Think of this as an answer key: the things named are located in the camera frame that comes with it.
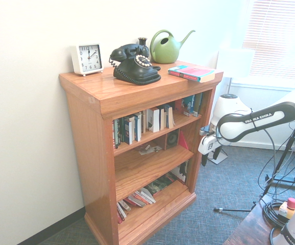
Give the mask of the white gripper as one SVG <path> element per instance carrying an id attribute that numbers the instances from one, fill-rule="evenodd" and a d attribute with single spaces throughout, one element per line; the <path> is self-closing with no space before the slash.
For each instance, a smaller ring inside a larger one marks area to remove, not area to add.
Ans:
<path id="1" fill-rule="evenodd" d="M 220 144 L 214 135 L 205 135 L 202 137 L 198 151 L 202 154 L 201 165 L 206 166 L 207 154 L 214 150 L 213 159 L 216 160 L 221 152 Z"/>

